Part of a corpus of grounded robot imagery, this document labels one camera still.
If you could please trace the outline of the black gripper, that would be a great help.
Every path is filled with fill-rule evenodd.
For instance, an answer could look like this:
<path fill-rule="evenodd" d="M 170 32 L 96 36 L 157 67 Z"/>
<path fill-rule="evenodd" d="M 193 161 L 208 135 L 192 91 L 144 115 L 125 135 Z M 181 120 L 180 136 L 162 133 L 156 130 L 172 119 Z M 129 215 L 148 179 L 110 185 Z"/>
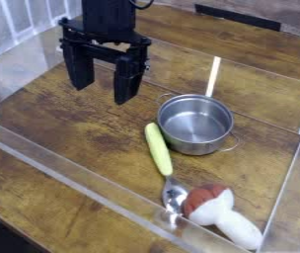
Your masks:
<path fill-rule="evenodd" d="M 81 0 L 81 20 L 61 18 L 60 47 L 72 86 L 82 90 L 94 81 L 93 58 L 116 62 L 114 102 L 138 93 L 148 68 L 150 39 L 136 32 L 136 14 L 150 7 L 138 0 Z"/>

